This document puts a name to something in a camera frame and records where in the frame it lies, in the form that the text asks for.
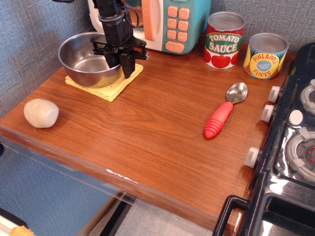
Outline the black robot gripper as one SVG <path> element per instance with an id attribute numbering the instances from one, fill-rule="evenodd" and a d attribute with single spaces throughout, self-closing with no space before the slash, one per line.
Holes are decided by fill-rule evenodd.
<path id="1" fill-rule="evenodd" d="M 133 36 L 133 26 L 124 14 L 112 17 L 99 15 L 102 24 L 105 42 L 91 38 L 93 53 L 103 55 L 109 68 L 122 66 L 125 78 L 129 78 L 135 70 L 135 60 L 147 60 L 146 42 Z"/>

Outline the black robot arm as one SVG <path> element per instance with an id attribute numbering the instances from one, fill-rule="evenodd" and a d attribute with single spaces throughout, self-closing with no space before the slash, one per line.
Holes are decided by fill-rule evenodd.
<path id="1" fill-rule="evenodd" d="M 93 52 L 103 55 L 110 68 L 120 65 L 127 79 L 135 70 L 135 60 L 149 57 L 146 42 L 133 35 L 135 26 L 129 12 L 133 8 L 120 0 L 94 0 L 93 3 L 105 35 L 104 43 L 91 38 Z"/>

